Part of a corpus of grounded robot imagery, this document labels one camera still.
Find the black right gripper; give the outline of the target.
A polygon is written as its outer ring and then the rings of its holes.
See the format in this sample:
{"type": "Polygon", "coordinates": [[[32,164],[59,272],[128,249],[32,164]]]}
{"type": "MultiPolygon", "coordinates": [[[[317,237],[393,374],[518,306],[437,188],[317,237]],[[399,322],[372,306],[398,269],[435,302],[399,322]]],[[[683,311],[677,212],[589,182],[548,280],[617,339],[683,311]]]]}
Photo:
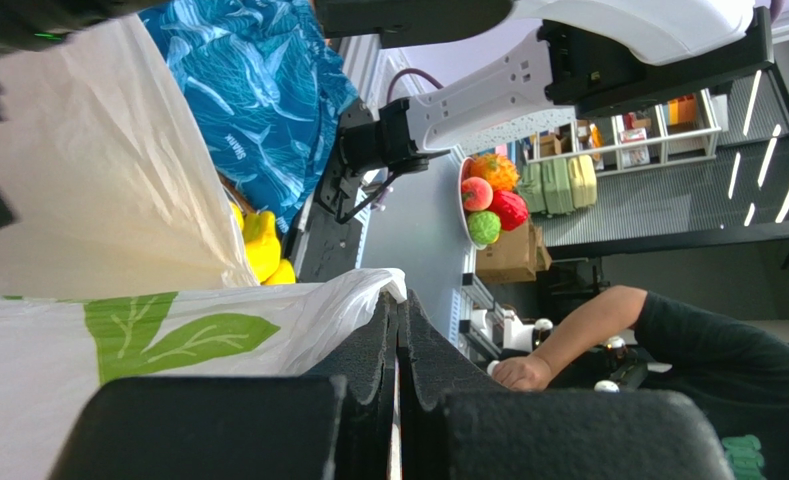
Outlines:
{"type": "MultiPolygon", "coordinates": [[[[161,1],[0,0],[0,58],[54,48],[80,31],[158,4],[161,1]]],[[[0,192],[0,229],[17,220],[17,214],[0,192]]]]}

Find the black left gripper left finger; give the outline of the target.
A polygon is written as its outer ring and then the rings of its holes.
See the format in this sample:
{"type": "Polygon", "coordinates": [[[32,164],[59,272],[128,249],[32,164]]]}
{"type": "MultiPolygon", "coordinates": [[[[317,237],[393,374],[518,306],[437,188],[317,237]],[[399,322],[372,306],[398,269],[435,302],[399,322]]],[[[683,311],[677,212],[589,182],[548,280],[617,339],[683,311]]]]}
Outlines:
{"type": "Polygon", "coordinates": [[[397,303],[301,376],[140,377],[102,387],[54,479],[383,479],[397,303]]]}

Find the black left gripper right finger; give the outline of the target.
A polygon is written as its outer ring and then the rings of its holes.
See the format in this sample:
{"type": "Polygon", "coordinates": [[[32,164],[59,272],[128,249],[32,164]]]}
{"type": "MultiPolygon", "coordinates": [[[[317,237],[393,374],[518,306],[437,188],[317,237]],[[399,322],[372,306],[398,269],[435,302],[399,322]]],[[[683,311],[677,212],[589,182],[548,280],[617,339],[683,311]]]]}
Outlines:
{"type": "Polygon", "coordinates": [[[430,323],[397,313],[407,479],[729,479],[711,424],[684,395],[510,391],[430,323]]]}

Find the yellow fake banana bunch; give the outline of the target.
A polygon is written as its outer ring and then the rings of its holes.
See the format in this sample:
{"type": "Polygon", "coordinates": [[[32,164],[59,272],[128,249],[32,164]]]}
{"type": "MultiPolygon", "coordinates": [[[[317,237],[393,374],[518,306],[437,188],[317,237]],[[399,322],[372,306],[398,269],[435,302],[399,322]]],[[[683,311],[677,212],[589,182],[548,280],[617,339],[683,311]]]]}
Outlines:
{"type": "Polygon", "coordinates": [[[243,214],[234,202],[229,203],[237,225],[241,228],[245,255],[257,280],[262,285],[295,284],[291,262],[282,257],[275,215],[267,210],[243,214]]]}

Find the white plastic bag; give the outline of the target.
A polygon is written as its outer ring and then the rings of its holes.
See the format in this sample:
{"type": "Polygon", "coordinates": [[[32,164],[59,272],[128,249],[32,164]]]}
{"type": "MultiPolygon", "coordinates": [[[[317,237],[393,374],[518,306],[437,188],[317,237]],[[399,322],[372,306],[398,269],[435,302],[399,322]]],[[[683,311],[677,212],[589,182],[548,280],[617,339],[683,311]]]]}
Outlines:
{"type": "Polygon", "coordinates": [[[46,478],[114,379],[299,375],[406,299],[398,269],[258,283],[137,17],[1,58],[0,85],[0,479],[46,478]]]}

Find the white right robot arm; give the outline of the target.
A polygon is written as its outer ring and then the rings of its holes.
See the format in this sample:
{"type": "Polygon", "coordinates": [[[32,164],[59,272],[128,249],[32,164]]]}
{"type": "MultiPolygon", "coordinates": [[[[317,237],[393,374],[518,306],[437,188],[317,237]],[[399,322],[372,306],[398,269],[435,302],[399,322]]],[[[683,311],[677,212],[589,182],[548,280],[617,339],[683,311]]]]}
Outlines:
{"type": "Polygon", "coordinates": [[[216,169],[285,223],[310,195],[345,223],[361,210],[350,180],[368,171],[423,171],[526,114],[624,114],[768,67],[780,11],[777,1],[0,1],[0,58],[137,15],[216,169]],[[476,72],[396,100],[375,122],[341,123],[358,97],[328,40],[433,45],[525,19],[538,27],[476,72]]]}

